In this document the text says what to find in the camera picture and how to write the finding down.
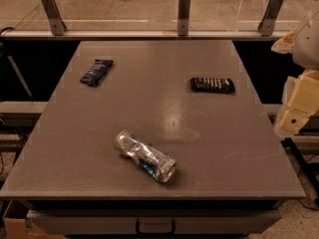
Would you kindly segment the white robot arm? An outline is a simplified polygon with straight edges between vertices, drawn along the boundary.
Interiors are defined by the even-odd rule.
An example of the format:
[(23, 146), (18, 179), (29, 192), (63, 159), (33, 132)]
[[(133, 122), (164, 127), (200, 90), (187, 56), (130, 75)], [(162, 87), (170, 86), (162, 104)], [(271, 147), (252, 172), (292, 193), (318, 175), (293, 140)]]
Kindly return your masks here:
[(271, 50), (291, 54), (293, 62), (304, 69), (297, 78), (287, 78), (274, 123), (278, 136), (297, 134), (319, 111), (319, 8), (310, 10)]

